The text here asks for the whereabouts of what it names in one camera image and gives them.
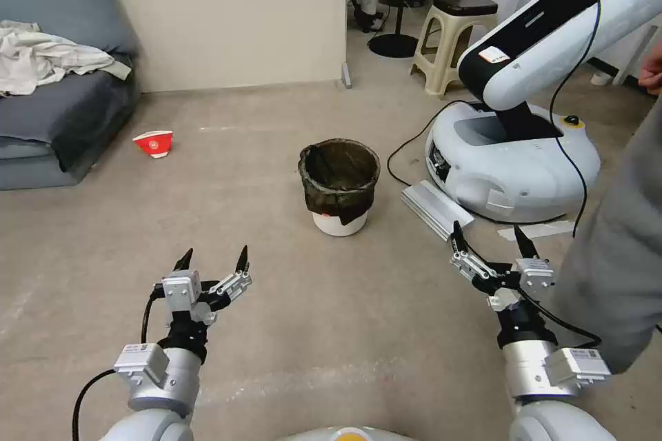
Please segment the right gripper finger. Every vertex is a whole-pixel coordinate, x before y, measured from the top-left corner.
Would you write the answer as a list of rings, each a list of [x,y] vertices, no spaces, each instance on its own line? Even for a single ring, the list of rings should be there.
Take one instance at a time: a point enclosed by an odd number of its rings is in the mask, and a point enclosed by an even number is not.
[[[469,247],[462,226],[457,220],[453,222],[449,240],[452,246],[450,263],[470,282],[474,280],[490,281],[497,278],[497,272]]]
[[[539,254],[534,243],[529,239],[519,225],[513,226],[516,243],[522,258],[538,259]]]

